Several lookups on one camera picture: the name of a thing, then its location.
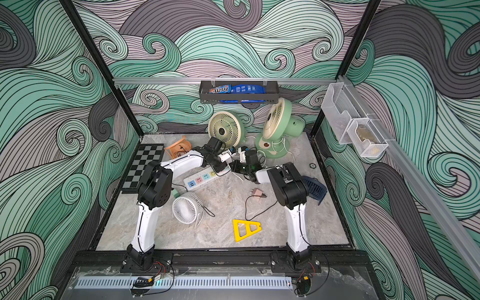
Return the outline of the white cable pedestal fan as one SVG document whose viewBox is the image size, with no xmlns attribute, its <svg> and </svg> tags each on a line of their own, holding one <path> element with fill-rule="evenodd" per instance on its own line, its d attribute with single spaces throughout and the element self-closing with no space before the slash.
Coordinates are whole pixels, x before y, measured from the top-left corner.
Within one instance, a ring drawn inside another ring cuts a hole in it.
<svg viewBox="0 0 480 300">
<path fill-rule="evenodd" d="M 290 145 L 290 141 L 286 137 L 277 141 L 266 141 L 263 137 L 256 140 L 257 152 L 260 152 L 267 159 L 279 159 L 290 154 L 292 162 L 295 163 L 295 155 L 290 151 Z"/>
</svg>

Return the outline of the green usb charger adapter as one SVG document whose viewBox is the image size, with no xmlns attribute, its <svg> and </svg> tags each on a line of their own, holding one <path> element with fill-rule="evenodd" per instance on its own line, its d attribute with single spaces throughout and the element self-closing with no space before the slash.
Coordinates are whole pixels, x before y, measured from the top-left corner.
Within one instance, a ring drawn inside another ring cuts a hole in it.
<svg viewBox="0 0 480 300">
<path fill-rule="evenodd" d="M 178 198 L 180 196 L 180 193 L 176 189 L 172 189 L 171 194 L 174 198 Z"/>
</svg>

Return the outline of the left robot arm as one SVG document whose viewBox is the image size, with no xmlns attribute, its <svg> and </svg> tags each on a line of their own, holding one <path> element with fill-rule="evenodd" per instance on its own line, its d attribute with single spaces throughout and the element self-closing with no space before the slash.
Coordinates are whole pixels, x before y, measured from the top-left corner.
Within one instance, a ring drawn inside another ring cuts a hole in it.
<svg viewBox="0 0 480 300">
<path fill-rule="evenodd" d="M 154 264 L 155 229 L 160 209 L 171 197 L 173 180 L 190 170 L 210 166 L 221 172 L 227 167 L 226 159 L 221 158 L 224 143 L 212 137 L 202 147 L 194 147 L 186 154 L 170 161 L 152 161 L 145 167 L 137 189 L 139 206 L 137 225 L 131 244 L 127 247 L 127 257 L 143 271 Z"/>
</svg>

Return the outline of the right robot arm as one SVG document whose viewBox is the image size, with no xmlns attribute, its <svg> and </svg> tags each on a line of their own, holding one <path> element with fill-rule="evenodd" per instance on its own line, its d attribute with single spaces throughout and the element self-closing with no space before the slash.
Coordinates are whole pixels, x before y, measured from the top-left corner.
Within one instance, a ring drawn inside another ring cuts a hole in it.
<svg viewBox="0 0 480 300">
<path fill-rule="evenodd" d="M 256 184 L 270 184 L 276 201 L 286 211 L 287 257 L 292 265 L 306 263 L 311 258 L 311 245 L 306 229 L 306 203 L 308 189 L 292 162 L 264 168 L 255 150 L 244 152 L 245 159 L 233 159 L 232 172 Z"/>
</svg>

